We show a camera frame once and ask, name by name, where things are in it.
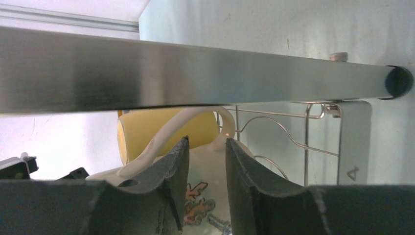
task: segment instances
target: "mug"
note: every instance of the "mug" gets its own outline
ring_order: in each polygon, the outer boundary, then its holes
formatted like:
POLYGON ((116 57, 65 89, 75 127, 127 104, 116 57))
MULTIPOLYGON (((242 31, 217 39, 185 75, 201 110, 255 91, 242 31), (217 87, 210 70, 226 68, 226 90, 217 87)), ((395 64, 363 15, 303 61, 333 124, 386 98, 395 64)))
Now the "mug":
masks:
MULTIPOLYGON (((189 173, 185 193, 183 235, 230 235, 231 216, 225 166, 225 143, 235 135, 232 114, 223 107, 184 108, 169 120, 151 139, 143 152, 127 165, 87 177, 87 180, 106 180, 114 186, 137 175, 159 160, 165 143, 193 117, 207 112, 217 112, 222 118, 219 136, 209 144, 190 149, 189 173)), ((252 158, 250 150, 238 142, 252 158)))
MULTIPOLYGON (((117 139, 123 165, 127 165, 140 155, 160 128, 182 109, 137 110, 121 115, 117 122, 117 139)), ((159 155, 166 155, 183 136, 189 136, 190 148, 195 148, 211 143, 218 135, 214 113, 201 113, 172 135, 159 155)))

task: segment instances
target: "white wall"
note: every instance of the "white wall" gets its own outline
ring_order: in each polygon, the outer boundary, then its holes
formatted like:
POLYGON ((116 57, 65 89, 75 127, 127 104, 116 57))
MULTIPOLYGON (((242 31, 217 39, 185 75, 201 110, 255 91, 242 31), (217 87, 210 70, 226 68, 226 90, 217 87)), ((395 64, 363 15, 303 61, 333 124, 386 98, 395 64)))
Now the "white wall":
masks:
POLYGON ((0 4, 138 22, 149 0, 0 0, 0 4))
MULTIPOLYGON (((140 18, 140 38, 319 59, 346 51, 350 62, 400 65, 415 73, 414 12, 413 0, 152 0, 140 18)), ((414 101, 414 91, 400 100, 370 100, 369 182, 415 182, 414 101)), ((285 104, 249 107, 304 111, 285 104)), ((244 115, 241 121, 250 116, 244 115)), ((278 120, 303 140, 301 120, 278 120)), ((333 126, 313 122, 312 133, 328 137, 317 135, 311 144, 322 146, 331 140, 333 126)), ((273 156, 291 179, 302 182, 302 150, 277 127, 258 121, 245 135, 254 153, 273 156)), ((316 153, 311 158, 310 183, 333 183, 335 161, 316 153)))
POLYGON ((84 167, 97 173, 121 166, 116 112, 0 118, 0 160, 37 156, 34 179, 58 179, 84 167))

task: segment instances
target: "yellow mug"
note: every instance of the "yellow mug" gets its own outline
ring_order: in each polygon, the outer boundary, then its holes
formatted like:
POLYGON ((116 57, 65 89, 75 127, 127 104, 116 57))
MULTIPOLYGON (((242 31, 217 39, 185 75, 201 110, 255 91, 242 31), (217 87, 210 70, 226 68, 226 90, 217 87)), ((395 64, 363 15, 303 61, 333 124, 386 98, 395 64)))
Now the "yellow mug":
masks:
MULTIPOLYGON (((154 135, 183 108, 150 109, 131 111, 118 118, 117 138, 123 165, 139 156, 154 135)), ((167 154, 183 137, 189 136, 190 148, 213 142, 219 135, 213 112, 204 112, 179 129, 159 153, 167 154)))

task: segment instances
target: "metal bracket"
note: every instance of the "metal bracket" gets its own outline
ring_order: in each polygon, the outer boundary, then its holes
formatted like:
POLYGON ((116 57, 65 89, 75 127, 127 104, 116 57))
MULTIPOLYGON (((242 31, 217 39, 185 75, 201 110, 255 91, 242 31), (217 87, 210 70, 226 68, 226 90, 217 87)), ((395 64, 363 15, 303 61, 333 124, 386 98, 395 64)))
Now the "metal bracket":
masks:
POLYGON ((336 103, 342 115, 337 183, 366 184, 372 107, 366 101, 336 103))

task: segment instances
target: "metal wire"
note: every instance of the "metal wire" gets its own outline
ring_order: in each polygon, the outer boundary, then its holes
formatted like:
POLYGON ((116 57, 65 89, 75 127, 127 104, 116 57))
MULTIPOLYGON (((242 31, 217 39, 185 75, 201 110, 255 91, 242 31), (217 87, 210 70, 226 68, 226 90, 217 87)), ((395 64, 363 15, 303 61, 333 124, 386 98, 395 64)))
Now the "metal wire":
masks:
MULTIPOLYGON (((235 105, 235 121, 236 121, 236 129, 239 130, 239 106, 235 105)), ((241 141, 241 133, 236 132, 236 139, 241 141)))
MULTIPOLYGON (((324 112, 324 103, 319 103, 322 107, 322 111, 320 112, 319 115, 310 115, 311 119, 322 119, 325 115, 324 112)), ((255 111, 255 110, 247 110, 247 109, 228 109, 230 111, 236 111, 238 112, 245 112, 245 113, 255 113, 255 114, 270 114, 270 115, 277 115, 277 116, 286 116, 286 117, 292 117, 292 118, 305 118, 305 115, 302 114, 287 114, 287 113, 276 113, 276 112, 265 112, 265 111, 255 111)))
MULTIPOLYGON (((311 104, 311 105, 313 105, 313 104, 331 105, 331 106, 336 106, 337 109, 339 110, 338 117, 340 118, 340 131, 339 131, 340 138, 339 138, 339 152, 337 154, 338 155, 338 161, 337 161, 337 180, 336 180, 337 184, 339 184, 339 178, 340 178, 340 171, 339 171, 339 169, 340 169, 340 157, 341 157, 340 156, 340 149, 341 149, 342 130, 343 130, 343 110, 342 110, 342 107, 339 104, 334 103, 334 102, 319 102, 319 101, 314 101, 314 102, 298 102, 298 103, 301 103, 301 104, 311 104)), ((305 131, 306 132, 309 132, 309 125, 307 125, 307 120, 306 120, 306 125, 305 125, 305 131)), ((304 172, 304 182, 305 182, 305 178, 306 177, 308 178, 308 174, 305 174, 305 173, 306 172, 304 172)))
POLYGON ((220 129, 222 126, 220 125, 220 115, 219 113, 216 113, 216 123, 218 124, 218 133, 220 133, 220 129))
POLYGON ((271 159, 269 159, 267 157, 261 156, 261 155, 255 155, 254 157, 267 160, 269 163, 271 163, 273 166, 275 166, 275 168, 277 168, 281 172, 281 174, 284 176, 284 178, 286 180, 288 180, 288 176, 284 173, 284 171, 281 169, 281 167, 279 167, 274 161, 272 161, 271 159))
MULTIPOLYGON (((309 145, 309 126, 310 126, 310 112, 313 104, 308 104, 305 110, 305 136, 304 144, 309 145)), ((308 149, 304 149, 304 186, 308 186, 308 149)))
POLYGON ((243 131, 245 130, 245 128, 247 127, 247 125, 248 125, 251 121, 253 121, 253 120, 255 120, 255 119, 258 119, 258 118, 264 118, 264 119, 268 119, 268 120, 271 120, 271 121, 275 122, 278 126, 280 126, 280 127, 281 127, 281 129, 283 129, 283 130, 285 131, 285 133, 286 133, 286 134, 288 135, 288 137, 290 138, 291 142, 293 142, 295 145, 297 145, 297 146, 299 146, 299 147, 302 147, 302 148, 305 148, 305 149, 309 149, 309 150, 313 150, 313 151, 316 151, 316 152, 325 153, 325 154, 332 155, 332 156, 336 156, 336 157, 338 157, 338 156, 339 156, 339 154, 336 154, 336 153, 328 152, 328 151, 325 151, 325 150, 321 150, 321 149, 318 149, 318 148, 309 147, 309 146, 307 146, 307 145, 304 145, 304 144, 298 143, 297 141, 295 141, 295 140, 294 140, 294 138, 291 136, 290 132, 288 132, 288 131, 287 131, 287 129, 285 129, 285 127, 284 127, 281 123, 279 123, 279 122, 278 122, 278 121, 276 121, 275 119, 272 119, 272 118, 267 117, 267 116, 257 116, 257 117, 253 117, 253 118, 249 119, 249 120, 245 123, 244 127, 243 127, 241 130, 236 130, 236 131, 237 131, 237 132, 243 132, 243 131))

